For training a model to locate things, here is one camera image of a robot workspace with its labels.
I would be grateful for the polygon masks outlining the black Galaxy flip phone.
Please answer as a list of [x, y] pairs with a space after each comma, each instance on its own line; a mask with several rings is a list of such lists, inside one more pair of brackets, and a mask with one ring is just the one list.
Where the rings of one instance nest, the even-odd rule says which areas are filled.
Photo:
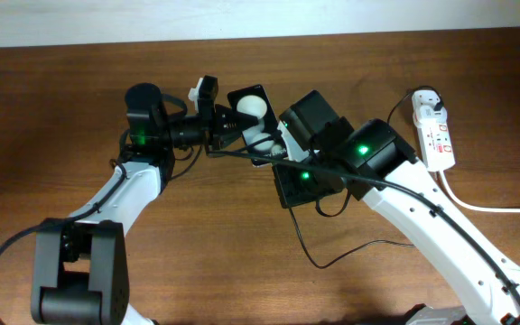
[[[278, 131], [279, 122], [262, 85], [234, 90], [227, 94], [227, 99], [237, 112], [255, 116], [258, 120], [257, 125], [242, 132], [245, 144], [253, 144]], [[247, 149], [246, 152], [275, 159], [288, 157], [283, 138], [267, 140]]]

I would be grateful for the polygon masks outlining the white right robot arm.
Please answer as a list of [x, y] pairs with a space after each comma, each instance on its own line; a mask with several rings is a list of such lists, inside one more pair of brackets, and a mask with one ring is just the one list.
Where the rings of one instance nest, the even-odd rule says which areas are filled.
[[316, 90], [280, 120], [307, 157], [273, 168], [286, 209], [346, 190], [397, 227], [441, 274], [460, 306], [414, 306], [408, 324], [520, 324], [520, 266], [439, 190], [387, 122], [355, 129]]

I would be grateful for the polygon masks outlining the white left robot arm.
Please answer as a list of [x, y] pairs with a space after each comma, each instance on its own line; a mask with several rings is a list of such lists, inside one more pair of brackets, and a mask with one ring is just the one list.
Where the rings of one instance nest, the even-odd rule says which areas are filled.
[[39, 324], [149, 324], [129, 302], [125, 236], [172, 180], [174, 149], [222, 145], [222, 136], [258, 125], [267, 106], [216, 104], [218, 83], [205, 76], [189, 93], [197, 113], [151, 83], [125, 93], [129, 129], [114, 173], [67, 218], [48, 218], [36, 232], [31, 315]]

